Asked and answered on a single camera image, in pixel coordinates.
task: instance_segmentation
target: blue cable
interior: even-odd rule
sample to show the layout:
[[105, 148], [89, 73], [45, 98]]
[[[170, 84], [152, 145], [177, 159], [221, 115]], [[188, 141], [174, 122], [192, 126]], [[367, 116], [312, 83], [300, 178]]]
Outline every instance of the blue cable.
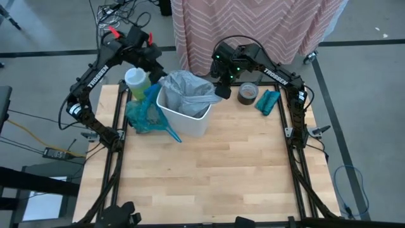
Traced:
[[[367, 194], [366, 194], [366, 191], [365, 191], [365, 186], [364, 186], [364, 184], [363, 184], [363, 174], [361, 174], [361, 171], [360, 171], [358, 168], [353, 167], [352, 165], [341, 165], [341, 166], [339, 166], [339, 167], [335, 170], [335, 173], [333, 174], [333, 181], [335, 182], [337, 194], [338, 194], [339, 198], [342, 200], [345, 209], [346, 209], [346, 208], [349, 208], [349, 207], [348, 207], [348, 205], [345, 203], [345, 201], [343, 200], [342, 195], [340, 195], [339, 188], [337, 187], [337, 183], [336, 183], [336, 174], [337, 174], [337, 171], [340, 170], [341, 168], [352, 168], [352, 169], [354, 169], [355, 171], [357, 171], [357, 172], [360, 174], [360, 177], [361, 177], [361, 191], [363, 192], [364, 197], [366, 198], [366, 210], [365, 210], [363, 213], [359, 213], [359, 214], [355, 214], [355, 215], [354, 215], [354, 214], [351, 214], [351, 215], [352, 215], [353, 217], [354, 217], [354, 216], [356, 216], [356, 217], [362, 216], [362, 215], [364, 215], [365, 213], [368, 212], [368, 209], [369, 209], [369, 207], [370, 207], [370, 202], [368, 201], [368, 197], [367, 197]], [[340, 209], [340, 208], [339, 208], [339, 210], [340, 210], [340, 212], [342, 212], [342, 213], [345, 214], [345, 215], [350, 215], [349, 213], [343, 211], [343, 210]]]

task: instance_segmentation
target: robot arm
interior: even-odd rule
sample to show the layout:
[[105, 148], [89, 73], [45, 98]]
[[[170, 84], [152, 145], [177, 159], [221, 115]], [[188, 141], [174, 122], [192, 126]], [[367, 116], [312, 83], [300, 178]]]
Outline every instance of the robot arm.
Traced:
[[[109, 34], [114, 34], [115, 39], [104, 42]], [[96, 119], [89, 94], [111, 67], [120, 65], [123, 61], [150, 72], [151, 82], [157, 83], [160, 77], [166, 75], [163, 67], [156, 61], [159, 56], [161, 51], [139, 27], [133, 26], [127, 36], [117, 31], [108, 32], [101, 39], [98, 59], [89, 64], [89, 69], [71, 86], [66, 111], [76, 121], [95, 131], [100, 137], [100, 143], [108, 149], [120, 151], [122, 144], [119, 134]]]
[[306, 111], [304, 104], [308, 94], [299, 75], [274, 64], [257, 44], [241, 45], [234, 49], [225, 42], [221, 42], [212, 58], [214, 62], [211, 66], [211, 75], [220, 78], [215, 93], [225, 99], [230, 97], [230, 84], [246, 70], [260, 71], [278, 82], [286, 91], [287, 104], [292, 117], [293, 131], [289, 137], [289, 144], [297, 149], [305, 148], [309, 133], [304, 123]]

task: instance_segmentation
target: teal towel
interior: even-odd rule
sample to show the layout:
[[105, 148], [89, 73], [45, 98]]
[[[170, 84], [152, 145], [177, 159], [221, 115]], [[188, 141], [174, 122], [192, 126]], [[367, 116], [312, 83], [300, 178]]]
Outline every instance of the teal towel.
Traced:
[[257, 108], [259, 111], [261, 111], [263, 115], [268, 116], [279, 97], [280, 97], [279, 92], [269, 91], [267, 89], [254, 107]]

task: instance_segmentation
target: pink curtain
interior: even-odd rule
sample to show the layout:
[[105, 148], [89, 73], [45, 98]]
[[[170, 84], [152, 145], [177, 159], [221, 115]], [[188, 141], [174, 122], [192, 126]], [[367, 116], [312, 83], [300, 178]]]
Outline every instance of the pink curtain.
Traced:
[[[171, 0], [175, 43], [184, 70], [209, 72], [214, 45], [228, 35], [260, 41], [271, 59], [289, 64], [317, 47], [343, 0]], [[235, 47], [245, 38], [229, 39]]]

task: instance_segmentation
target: white cup lid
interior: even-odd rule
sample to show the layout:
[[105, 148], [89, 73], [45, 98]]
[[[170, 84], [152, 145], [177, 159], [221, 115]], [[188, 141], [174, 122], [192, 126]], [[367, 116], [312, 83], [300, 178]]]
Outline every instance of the white cup lid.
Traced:
[[146, 80], [146, 72], [141, 68], [131, 68], [125, 73], [125, 82], [129, 86], [142, 85]]

